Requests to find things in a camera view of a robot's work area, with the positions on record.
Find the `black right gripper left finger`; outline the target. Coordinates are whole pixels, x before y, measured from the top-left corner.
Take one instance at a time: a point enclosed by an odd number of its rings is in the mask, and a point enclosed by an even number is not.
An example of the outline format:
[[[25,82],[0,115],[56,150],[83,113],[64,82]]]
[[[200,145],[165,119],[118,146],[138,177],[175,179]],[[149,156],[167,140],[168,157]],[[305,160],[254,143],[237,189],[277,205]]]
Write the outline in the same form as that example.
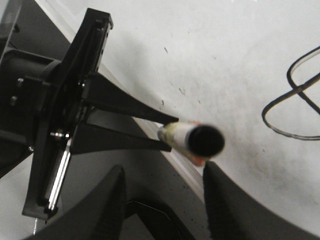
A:
[[[125,218],[126,176],[114,166],[77,205],[28,240],[118,240]]]

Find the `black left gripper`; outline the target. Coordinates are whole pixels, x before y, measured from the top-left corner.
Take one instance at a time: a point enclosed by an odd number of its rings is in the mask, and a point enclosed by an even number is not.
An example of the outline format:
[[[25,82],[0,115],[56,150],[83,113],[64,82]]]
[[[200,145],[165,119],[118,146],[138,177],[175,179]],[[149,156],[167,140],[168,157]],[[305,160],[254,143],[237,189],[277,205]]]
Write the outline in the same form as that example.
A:
[[[109,13],[88,8],[64,58],[54,69],[39,117],[22,209],[24,216],[48,220],[56,214],[72,154],[109,150],[172,150],[159,140],[93,124],[77,126],[86,110],[83,100],[99,110],[156,123],[179,120],[137,100],[96,72],[112,28]]]

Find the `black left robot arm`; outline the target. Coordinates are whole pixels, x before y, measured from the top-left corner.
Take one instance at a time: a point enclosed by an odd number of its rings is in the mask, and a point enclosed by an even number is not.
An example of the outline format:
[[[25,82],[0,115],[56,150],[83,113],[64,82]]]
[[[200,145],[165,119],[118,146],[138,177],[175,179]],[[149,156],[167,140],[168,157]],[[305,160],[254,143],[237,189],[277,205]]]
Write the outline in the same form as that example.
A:
[[[4,46],[0,58],[0,173],[32,156],[24,216],[48,220],[74,155],[122,149],[169,152],[159,141],[88,123],[93,110],[168,124],[98,69],[111,15],[88,8],[62,60]]]

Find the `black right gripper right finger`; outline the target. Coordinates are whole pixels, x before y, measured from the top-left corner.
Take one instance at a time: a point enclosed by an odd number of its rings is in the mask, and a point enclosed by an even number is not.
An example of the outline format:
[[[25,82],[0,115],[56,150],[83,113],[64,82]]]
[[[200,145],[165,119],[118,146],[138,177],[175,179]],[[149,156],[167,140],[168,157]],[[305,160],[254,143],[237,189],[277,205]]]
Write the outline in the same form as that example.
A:
[[[242,190],[214,162],[203,169],[204,202],[213,240],[317,240]]]

